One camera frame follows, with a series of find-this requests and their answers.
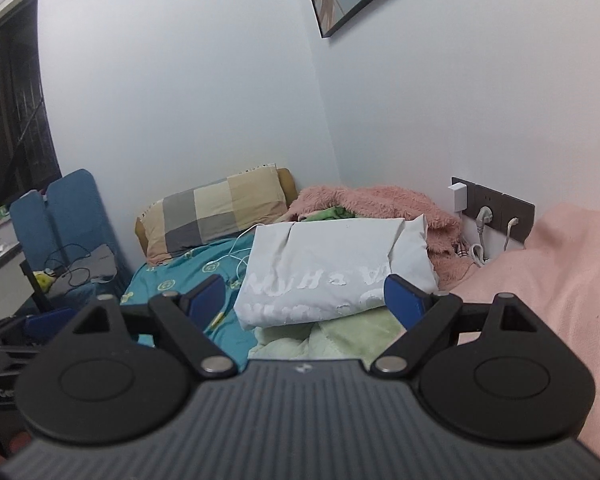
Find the checkered pillow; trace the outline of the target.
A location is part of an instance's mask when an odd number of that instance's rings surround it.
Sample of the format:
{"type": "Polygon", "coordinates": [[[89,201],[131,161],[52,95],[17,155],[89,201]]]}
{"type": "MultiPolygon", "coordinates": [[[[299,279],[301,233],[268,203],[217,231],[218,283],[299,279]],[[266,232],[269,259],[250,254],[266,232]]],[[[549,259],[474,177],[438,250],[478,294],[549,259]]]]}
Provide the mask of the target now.
{"type": "Polygon", "coordinates": [[[151,266],[191,249],[272,223],[298,197],[290,171],[264,165],[163,197],[135,221],[135,234],[151,266]]]}

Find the black wall socket panel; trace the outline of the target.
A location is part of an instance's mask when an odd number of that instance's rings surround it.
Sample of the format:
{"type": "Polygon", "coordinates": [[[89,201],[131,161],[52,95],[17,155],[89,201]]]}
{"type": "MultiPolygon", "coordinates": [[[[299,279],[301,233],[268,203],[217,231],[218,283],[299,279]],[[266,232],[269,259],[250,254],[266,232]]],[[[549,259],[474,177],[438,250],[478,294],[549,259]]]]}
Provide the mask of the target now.
{"type": "Polygon", "coordinates": [[[492,230],[506,234],[508,222],[517,218],[518,223],[510,230],[509,238],[519,243],[527,239],[535,219],[535,206],[532,203],[458,177],[452,177],[451,183],[466,185],[467,206],[460,211],[464,216],[476,220],[480,209],[489,207],[493,214],[489,223],[492,230]]]}

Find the teal patterned bed sheet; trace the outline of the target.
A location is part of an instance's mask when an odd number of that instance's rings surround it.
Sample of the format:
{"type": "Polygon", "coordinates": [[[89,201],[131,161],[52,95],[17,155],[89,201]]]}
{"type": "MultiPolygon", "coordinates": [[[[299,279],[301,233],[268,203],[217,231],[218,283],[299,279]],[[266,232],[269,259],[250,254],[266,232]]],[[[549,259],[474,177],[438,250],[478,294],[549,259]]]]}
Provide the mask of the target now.
{"type": "Polygon", "coordinates": [[[120,299],[122,306],[146,304],[162,292],[184,294],[212,274],[219,274],[225,285],[224,308],[204,331],[238,366],[248,362],[248,353],[257,341],[249,330],[243,330],[234,312],[242,279],[253,243],[253,232],[220,238],[209,244],[189,249],[170,261],[141,266],[120,299]]]}

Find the dark framed window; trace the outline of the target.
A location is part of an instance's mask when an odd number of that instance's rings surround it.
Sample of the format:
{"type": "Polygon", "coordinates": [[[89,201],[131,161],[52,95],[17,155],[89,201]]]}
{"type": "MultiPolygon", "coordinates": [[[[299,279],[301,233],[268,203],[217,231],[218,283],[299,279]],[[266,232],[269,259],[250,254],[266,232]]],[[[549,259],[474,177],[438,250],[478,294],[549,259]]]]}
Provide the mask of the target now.
{"type": "Polygon", "coordinates": [[[60,177],[38,53],[38,0],[20,0],[0,18],[0,208],[60,177]]]}

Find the pink bed cover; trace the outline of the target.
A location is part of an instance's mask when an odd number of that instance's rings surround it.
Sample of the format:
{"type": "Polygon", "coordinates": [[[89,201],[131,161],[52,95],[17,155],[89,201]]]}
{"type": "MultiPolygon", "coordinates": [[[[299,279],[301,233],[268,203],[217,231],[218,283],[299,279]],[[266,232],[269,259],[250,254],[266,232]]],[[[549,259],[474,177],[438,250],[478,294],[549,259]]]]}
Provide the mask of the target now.
{"type": "Polygon", "coordinates": [[[524,248],[503,252],[453,292],[468,302],[512,292],[577,353],[596,385],[580,439],[600,456],[600,211],[553,207],[524,248]]]}

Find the green fleece blanket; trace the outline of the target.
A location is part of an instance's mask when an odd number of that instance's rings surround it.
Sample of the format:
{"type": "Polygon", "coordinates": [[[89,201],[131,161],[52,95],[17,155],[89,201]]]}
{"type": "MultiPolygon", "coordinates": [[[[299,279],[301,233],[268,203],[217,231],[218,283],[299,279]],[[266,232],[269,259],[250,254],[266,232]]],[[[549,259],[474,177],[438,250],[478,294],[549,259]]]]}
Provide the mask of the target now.
{"type": "Polygon", "coordinates": [[[344,359],[369,361],[400,332],[384,306],[345,318],[251,330],[253,359],[344,359]]]}

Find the white charger adapter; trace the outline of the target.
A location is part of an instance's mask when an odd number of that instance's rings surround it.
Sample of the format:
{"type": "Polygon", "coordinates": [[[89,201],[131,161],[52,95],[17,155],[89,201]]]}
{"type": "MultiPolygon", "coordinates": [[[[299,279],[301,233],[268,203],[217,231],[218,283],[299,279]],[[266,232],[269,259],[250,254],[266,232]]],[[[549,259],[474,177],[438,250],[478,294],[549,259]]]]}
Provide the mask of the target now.
{"type": "Polygon", "coordinates": [[[463,182],[455,182],[449,186],[454,214],[461,214],[468,207],[468,187],[463,182]]]}

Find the pink fluffy blanket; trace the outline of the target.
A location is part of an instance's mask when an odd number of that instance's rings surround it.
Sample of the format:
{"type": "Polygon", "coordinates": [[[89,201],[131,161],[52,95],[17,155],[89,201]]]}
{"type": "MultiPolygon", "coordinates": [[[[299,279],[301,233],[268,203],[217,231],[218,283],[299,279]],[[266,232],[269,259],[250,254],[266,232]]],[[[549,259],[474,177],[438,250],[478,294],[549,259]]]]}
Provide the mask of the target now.
{"type": "Polygon", "coordinates": [[[299,221],[332,207],[342,207],[362,218],[414,220],[423,214],[427,222],[429,259],[443,290],[451,290],[477,270],[471,258],[457,253],[463,246],[460,219],[440,208],[427,195],[400,186],[310,186],[300,192],[279,221],[299,221]]]}

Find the blue chair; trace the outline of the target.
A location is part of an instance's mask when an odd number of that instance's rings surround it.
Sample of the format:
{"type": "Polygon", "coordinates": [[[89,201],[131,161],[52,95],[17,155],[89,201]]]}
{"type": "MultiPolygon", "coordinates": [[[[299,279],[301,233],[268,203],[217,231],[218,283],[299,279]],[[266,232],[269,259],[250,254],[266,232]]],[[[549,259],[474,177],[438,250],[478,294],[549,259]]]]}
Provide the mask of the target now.
{"type": "Polygon", "coordinates": [[[9,213],[29,268],[57,274],[43,294],[46,308],[79,310],[97,295],[125,292],[132,273],[89,171],[27,192],[9,213]]]}

